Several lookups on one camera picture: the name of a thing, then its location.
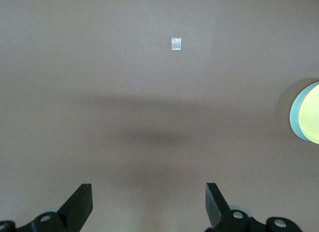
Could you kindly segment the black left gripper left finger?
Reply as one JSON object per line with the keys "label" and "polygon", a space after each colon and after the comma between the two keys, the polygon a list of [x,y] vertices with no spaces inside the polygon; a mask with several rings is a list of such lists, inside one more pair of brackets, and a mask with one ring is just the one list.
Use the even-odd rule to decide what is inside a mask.
{"label": "black left gripper left finger", "polygon": [[81,184],[58,211],[42,213],[19,228],[13,221],[0,221],[0,232],[80,232],[92,210],[92,185]]}

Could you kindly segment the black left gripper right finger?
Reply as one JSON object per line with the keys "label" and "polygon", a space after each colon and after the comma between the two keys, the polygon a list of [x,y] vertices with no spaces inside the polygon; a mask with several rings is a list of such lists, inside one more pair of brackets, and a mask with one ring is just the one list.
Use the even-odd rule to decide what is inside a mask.
{"label": "black left gripper right finger", "polygon": [[215,183],[205,187],[205,207],[211,227],[205,232],[303,232],[293,221],[270,217],[263,224],[241,206],[230,206]]}

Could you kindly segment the pale green plate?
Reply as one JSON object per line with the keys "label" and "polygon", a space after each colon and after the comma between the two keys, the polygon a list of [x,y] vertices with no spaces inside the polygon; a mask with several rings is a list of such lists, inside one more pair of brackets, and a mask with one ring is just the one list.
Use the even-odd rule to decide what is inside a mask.
{"label": "pale green plate", "polygon": [[290,109],[290,126],[294,134],[299,137],[300,139],[304,141],[311,142],[309,139],[305,137],[305,135],[302,133],[300,126],[299,126],[299,109],[301,106],[301,103],[304,99],[304,97],[307,95],[307,93],[316,85],[319,84],[319,81],[314,82],[307,87],[305,87],[294,99],[291,109]]}

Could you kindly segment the yellow plate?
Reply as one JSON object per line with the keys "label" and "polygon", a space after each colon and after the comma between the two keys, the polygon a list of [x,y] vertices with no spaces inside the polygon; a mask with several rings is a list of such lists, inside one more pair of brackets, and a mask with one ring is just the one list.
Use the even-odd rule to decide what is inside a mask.
{"label": "yellow plate", "polygon": [[319,144],[319,84],[307,93],[301,103],[299,126],[307,139]]}

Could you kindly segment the brown table cover sheet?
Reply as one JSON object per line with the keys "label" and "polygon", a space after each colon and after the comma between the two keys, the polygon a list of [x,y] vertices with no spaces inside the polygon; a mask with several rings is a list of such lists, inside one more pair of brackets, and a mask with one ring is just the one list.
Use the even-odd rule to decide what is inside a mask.
{"label": "brown table cover sheet", "polygon": [[81,232],[203,232],[213,182],[319,232],[319,145],[289,125],[317,80],[319,0],[0,0],[0,220],[90,183]]}

